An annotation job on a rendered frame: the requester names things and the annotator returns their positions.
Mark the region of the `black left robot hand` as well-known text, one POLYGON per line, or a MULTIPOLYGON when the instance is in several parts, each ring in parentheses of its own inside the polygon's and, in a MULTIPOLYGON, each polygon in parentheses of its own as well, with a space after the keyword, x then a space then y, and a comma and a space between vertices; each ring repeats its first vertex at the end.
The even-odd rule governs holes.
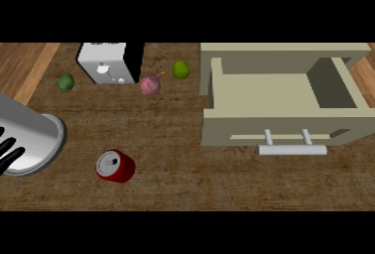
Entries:
POLYGON ((17 138, 9 137, 0 143, 0 176, 5 174, 11 165, 25 154, 27 149, 24 147, 14 148, 17 144, 17 138))

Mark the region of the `red can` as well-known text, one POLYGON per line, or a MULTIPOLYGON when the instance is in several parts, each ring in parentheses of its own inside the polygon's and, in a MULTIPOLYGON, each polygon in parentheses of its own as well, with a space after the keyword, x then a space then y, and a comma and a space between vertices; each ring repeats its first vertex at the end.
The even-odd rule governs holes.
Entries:
POLYGON ((135 175, 135 161, 118 150, 108 150, 98 158, 96 175, 107 181, 126 183, 135 175))

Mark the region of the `beige drawer front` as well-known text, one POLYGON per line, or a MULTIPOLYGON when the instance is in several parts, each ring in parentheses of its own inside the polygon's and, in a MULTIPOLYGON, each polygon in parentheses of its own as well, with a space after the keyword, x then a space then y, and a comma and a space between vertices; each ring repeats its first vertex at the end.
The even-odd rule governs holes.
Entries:
POLYGON ((303 129, 313 144, 343 145, 375 133, 375 109, 204 110, 204 146, 265 144, 266 129, 278 145, 301 145, 303 129))

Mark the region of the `beige open drawer box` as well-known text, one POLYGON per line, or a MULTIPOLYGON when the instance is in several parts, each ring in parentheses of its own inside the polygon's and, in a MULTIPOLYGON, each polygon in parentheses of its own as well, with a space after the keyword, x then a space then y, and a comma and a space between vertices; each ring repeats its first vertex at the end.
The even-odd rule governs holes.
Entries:
POLYGON ((341 58, 322 58, 306 73, 223 74, 223 60, 211 59, 216 109, 318 111, 369 106, 341 58))

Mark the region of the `dark green avocado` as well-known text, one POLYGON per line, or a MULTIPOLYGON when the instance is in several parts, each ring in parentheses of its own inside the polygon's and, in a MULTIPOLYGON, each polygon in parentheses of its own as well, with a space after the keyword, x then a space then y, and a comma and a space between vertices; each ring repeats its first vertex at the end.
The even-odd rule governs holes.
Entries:
POLYGON ((71 91, 76 85, 74 76, 67 72, 58 81, 58 88, 61 91, 71 91))

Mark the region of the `white and black appliance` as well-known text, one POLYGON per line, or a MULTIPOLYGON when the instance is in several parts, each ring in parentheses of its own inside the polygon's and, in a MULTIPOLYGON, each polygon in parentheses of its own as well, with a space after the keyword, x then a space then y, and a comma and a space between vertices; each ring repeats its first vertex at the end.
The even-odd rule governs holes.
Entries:
POLYGON ((77 62, 96 84, 139 83, 144 43, 83 43, 77 62))

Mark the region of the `pink sweet potato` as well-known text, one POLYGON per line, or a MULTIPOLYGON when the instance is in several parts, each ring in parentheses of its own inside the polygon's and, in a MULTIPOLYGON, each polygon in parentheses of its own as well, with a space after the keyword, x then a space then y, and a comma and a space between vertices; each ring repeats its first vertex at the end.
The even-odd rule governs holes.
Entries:
POLYGON ((158 93, 161 88, 160 78, 163 74, 164 72, 161 72, 158 75, 151 75, 142 79, 141 92, 144 95, 155 95, 158 93))

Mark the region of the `green lime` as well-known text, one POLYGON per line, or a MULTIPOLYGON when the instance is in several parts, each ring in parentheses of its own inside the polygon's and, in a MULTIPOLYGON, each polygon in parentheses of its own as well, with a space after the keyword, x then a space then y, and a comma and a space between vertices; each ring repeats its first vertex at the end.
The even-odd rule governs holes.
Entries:
POLYGON ((173 74, 177 79, 185 79, 191 75, 191 67, 186 62, 176 62, 175 63, 173 74))

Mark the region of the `beige wooden cabinet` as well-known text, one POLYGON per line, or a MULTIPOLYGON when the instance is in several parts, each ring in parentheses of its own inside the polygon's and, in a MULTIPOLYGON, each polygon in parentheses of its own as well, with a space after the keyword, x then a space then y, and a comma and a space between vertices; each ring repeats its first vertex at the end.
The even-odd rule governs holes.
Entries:
POLYGON ((200 45, 200 94, 208 94, 211 59, 225 73, 306 73, 321 58, 341 58, 347 68, 362 60, 366 43, 203 43, 200 45))

